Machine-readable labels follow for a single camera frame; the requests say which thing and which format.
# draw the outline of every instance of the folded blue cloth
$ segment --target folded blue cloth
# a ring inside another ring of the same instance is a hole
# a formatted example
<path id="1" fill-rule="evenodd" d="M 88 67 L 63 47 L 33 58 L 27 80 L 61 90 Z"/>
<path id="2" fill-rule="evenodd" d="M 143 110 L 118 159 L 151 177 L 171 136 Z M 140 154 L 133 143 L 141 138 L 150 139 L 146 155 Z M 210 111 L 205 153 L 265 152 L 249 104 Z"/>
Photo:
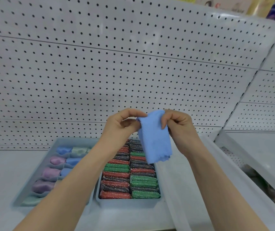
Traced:
<path id="1" fill-rule="evenodd" d="M 72 147 L 57 147 L 56 152 L 60 155 L 64 155 L 68 152 L 71 152 Z"/>
<path id="2" fill-rule="evenodd" d="M 70 172 L 71 172 L 72 168 L 63 168 L 61 171 L 60 171 L 60 175 L 61 176 L 67 176 Z"/>
<path id="3" fill-rule="evenodd" d="M 142 126 L 138 135 L 149 164 L 166 161 L 172 155 L 168 128 L 166 126 L 161 129 L 161 117 L 164 113 L 164 110 L 157 110 L 149 113 L 147 117 L 137 118 Z"/>
<path id="4" fill-rule="evenodd" d="M 66 159 L 66 163 L 70 164 L 71 166 L 76 166 L 77 163 L 79 163 L 81 159 L 82 158 L 68 158 L 68 159 Z"/>

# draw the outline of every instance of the purple rolled cloth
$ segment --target purple rolled cloth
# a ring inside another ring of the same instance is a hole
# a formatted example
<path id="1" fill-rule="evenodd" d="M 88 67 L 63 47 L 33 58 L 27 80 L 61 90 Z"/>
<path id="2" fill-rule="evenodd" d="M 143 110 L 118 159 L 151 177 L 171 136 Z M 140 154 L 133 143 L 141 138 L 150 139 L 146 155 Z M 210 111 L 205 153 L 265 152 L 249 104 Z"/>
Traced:
<path id="1" fill-rule="evenodd" d="M 49 167 L 44 168 L 42 172 L 42 176 L 45 178 L 57 177 L 59 176 L 59 174 L 60 174 L 60 169 L 49 168 Z"/>
<path id="2" fill-rule="evenodd" d="M 50 159 L 51 164 L 53 165 L 59 165 L 66 162 L 65 158 L 59 157 L 59 156 L 52 156 Z"/>
<path id="3" fill-rule="evenodd" d="M 55 182 L 43 181 L 39 179 L 32 186 L 32 191 L 38 194 L 42 194 L 46 191 L 51 191 L 54 188 Z"/>

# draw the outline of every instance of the stack of sponges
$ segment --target stack of sponges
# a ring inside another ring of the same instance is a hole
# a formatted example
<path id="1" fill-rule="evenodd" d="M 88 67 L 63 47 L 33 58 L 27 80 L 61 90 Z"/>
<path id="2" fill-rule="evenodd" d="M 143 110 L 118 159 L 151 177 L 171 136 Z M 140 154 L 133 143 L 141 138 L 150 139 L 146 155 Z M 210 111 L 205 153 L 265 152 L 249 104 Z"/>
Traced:
<path id="1" fill-rule="evenodd" d="M 101 199 L 130 199 L 129 146 L 124 145 L 104 167 L 101 178 Z"/>
<path id="2" fill-rule="evenodd" d="M 130 190 L 133 199 L 160 198 L 155 166 L 148 164 L 139 140 L 130 141 Z"/>

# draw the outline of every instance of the hand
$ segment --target hand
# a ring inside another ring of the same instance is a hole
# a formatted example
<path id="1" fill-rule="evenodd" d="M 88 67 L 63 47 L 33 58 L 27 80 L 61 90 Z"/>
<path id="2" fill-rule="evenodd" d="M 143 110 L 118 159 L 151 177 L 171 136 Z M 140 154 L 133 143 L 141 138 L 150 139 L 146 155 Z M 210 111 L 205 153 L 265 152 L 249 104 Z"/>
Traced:
<path id="1" fill-rule="evenodd" d="M 126 143 L 131 134 L 141 128 L 138 120 L 127 119 L 128 117 L 146 117 L 147 114 L 137 109 L 124 109 L 108 118 L 98 143 L 105 146 L 112 154 Z"/>
<path id="2" fill-rule="evenodd" d="M 191 152 L 192 144 L 201 141 L 190 115 L 175 110 L 165 110 L 161 118 L 161 128 L 168 126 L 178 150 L 186 155 Z"/>

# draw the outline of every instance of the person's right hand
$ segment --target person's right hand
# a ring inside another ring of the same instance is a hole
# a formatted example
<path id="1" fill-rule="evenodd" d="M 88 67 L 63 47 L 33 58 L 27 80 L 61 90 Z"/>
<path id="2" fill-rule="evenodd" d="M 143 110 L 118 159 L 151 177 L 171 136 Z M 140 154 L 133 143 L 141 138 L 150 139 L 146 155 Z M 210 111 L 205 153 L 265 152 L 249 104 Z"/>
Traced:
<path id="1" fill-rule="evenodd" d="M 190 153 L 192 144 L 200 141 L 190 115 L 167 109 L 161 118 L 161 128 L 165 128 L 166 124 L 170 135 L 182 154 Z"/>

